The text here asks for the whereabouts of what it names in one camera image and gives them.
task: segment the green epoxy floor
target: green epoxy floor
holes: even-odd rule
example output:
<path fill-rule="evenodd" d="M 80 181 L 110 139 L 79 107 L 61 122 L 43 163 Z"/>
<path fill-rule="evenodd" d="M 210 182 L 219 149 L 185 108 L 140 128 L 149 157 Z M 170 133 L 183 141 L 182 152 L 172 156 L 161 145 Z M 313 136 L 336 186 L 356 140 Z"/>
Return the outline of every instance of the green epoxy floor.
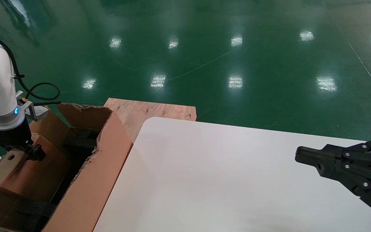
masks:
<path fill-rule="evenodd" d="M 371 0 L 0 0 L 0 39 L 63 102 L 371 140 Z"/>

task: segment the metal bracket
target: metal bracket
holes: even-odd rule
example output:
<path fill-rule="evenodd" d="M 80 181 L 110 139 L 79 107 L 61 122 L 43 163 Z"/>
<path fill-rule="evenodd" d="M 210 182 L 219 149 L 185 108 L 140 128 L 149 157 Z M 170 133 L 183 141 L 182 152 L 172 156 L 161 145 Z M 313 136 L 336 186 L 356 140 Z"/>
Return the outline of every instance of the metal bracket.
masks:
<path fill-rule="evenodd" d="M 25 103 L 22 101 L 21 95 L 23 94 L 22 91 L 16 92 L 16 99 L 17 103 L 20 106 L 19 109 L 25 112 L 25 116 L 28 119 L 31 119 L 35 122 L 40 121 L 41 119 L 45 118 L 48 114 L 48 109 L 43 106 L 36 106 L 34 107 L 34 103 L 32 101 L 26 101 Z"/>

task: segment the wooden board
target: wooden board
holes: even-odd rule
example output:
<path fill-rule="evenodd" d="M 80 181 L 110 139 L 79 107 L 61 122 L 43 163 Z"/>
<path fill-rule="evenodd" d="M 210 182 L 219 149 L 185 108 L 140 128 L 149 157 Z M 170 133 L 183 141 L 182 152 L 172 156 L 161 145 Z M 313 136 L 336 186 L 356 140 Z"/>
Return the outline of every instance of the wooden board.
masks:
<path fill-rule="evenodd" d="M 133 142 L 136 140 L 143 123 L 149 118 L 161 117 L 188 121 L 195 121 L 197 118 L 195 107 L 190 106 L 117 98 L 108 98 L 104 106 L 117 112 L 118 117 Z"/>

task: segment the white tabletop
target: white tabletop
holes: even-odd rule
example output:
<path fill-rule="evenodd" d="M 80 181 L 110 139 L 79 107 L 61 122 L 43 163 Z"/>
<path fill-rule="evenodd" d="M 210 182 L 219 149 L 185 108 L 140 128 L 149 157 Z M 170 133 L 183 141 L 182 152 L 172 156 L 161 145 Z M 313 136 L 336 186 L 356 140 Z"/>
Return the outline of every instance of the white tabletop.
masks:
<path fill-rule="evenodd" d="M 151 118 L 94 232 L 369 232 L 369 206 L 294 160 L 360 142 Z"/>

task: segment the cardboard flap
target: cardboard flap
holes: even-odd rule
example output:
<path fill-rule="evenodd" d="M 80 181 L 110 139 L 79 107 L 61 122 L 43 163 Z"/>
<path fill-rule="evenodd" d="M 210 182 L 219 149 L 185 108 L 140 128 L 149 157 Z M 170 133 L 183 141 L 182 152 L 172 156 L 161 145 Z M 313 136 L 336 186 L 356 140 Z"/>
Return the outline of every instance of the cardboard flap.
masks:
<path fill-rule="evenodd" d="M 42 135 L 52 145 L 56 146 L 62 135 L 68 130 L 68 126 L 52 110 L 49 110 L 43 120 L 31 122 L 30 130 Z"/>
<path fill-rule="evenodd" d="M 56 107 L 71 126 L 98 130 L 101 130 L 112 112 L 107 107 L 81 106 L 68 103 L 57 104 Z"/>
<path fill-rule="evenodd" d="M 112 112 L 97 139 L 96 151 L 82 166 L 43 232 L 92 232 L 131 146 L 118 115 Z"/>

